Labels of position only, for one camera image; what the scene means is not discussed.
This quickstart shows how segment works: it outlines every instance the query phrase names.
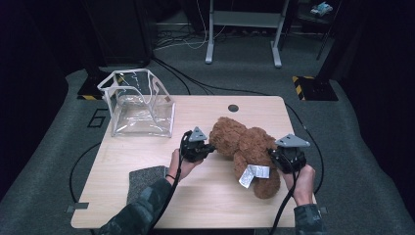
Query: camouflage sleeve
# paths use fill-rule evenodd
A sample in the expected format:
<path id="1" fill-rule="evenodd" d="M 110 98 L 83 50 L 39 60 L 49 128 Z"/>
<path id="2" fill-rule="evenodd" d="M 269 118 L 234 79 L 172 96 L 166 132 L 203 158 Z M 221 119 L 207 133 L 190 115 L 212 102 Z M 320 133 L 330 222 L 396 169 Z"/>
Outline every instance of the camouflage sleeve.
<path id="1" fill-rule="evenodd" d="M 171 185 L 162 178 L 147 187 L 137 202 L 128 204 L 100 228 L 98 234 L 147 234 L 158 218 Z"/>
<path id="2" fill-rule="evenodd" d="M 297 235 L 327 235 L 327 229 L 315 204 L 294 208 Z"/>

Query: controller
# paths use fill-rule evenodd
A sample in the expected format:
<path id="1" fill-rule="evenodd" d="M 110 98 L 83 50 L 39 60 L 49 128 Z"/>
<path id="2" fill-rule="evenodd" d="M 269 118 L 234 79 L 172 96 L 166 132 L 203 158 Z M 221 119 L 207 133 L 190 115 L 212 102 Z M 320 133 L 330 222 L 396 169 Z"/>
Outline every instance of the controller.
<path id="1" fill-rule="evenodd" d="M 293 134 L 289 134 L 275 141 L 276 150 L 268 149 L 272 162 L 284 173 L 292 173 L 302 169 L 307 161 L 300 147 L 308 147 L 310 144 Z"/>
<path id="2" fill-rule="evenodd" d="M 196 126 L 195 129 L 184 133 L 180 143 L 180 156 L 190 163 L 205 159 L 215 148 L 210 144 L 205 144 L 206 136 Z"/>

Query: transparent plastic container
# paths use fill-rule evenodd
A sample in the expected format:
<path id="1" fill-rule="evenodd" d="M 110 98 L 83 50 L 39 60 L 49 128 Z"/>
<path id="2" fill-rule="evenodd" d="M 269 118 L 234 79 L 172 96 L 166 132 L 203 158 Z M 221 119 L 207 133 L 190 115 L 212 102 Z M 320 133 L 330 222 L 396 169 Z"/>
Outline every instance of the transparent plastic container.
<path id="1" fill-rule="evenodd" d="M 109 106 L 112 136 L 171 137 L 175 103 L 152 72 L 115 70 L 97 87 Z"/>

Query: teddy bear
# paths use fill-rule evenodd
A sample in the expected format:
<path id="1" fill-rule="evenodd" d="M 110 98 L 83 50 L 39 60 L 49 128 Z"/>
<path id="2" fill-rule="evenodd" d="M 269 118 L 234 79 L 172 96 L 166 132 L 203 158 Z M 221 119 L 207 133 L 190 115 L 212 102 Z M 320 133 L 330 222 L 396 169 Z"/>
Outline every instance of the teddy bear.
<path id="1" fill-rule="evenodd" d="M 267 151 L 277 149 L 275 138 L 262 128 L 247 128 L 232 118 L 220 117 L 209 134 L 209 144 L 217 153 L 233 159 L 237 180 L 248 165 L 269 166 L 269 178 L 256 177 L 253 181 L 254 194 L 258 198 L 272 198 L 280 189 L 280 175 Z"/>

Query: hand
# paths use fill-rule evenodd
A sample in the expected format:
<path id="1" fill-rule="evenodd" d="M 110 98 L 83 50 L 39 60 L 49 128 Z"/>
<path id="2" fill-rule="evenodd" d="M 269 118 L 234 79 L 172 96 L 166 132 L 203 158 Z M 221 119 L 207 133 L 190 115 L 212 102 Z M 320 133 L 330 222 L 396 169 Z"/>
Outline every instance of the hand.
<path id="1" fill-rule="evenodd" d="M 174 152 L 171 154 L 171 162 L 170 162 L 170 167 L 168 168 L 168 174 L 176 177 L 177 174 L 177 168 L 179 167 L 179 150 L 175 149 Z M 192 169 L 194 167 L 196 167 L 196 165 L 199 165 L 203 162 L 204 160 L 200 160 L 194 163 L 190 163 L 187 160 L 183 160 L 182 165 L 181 165 L 181 173 L 180 173 L 180 180 L 184 179 L 187 175 L 189 175 L 189 173 L 192 171 Z M 174 182 L 174 179 L 172 179 L 171 177 L 166 177 L 165 178 L 171 185 Z"/>
<path id="2" fill-rule="evenodd" d="M 288 190 L 290 190 L 294 185 L 294 179 L 292 173 L 282 173 Z M 314 177 L 315 177 L 315 170 L 311 165 L 306 164 L 300 170 L 300 176 L 297 179 L 296 189 L 294 190 L 294 200 L 296 201 L 297 206 L 306 205 L 306 204 L 313 204 L 312 195 L 313 195 L 313 188 L 314 188 Z"/>

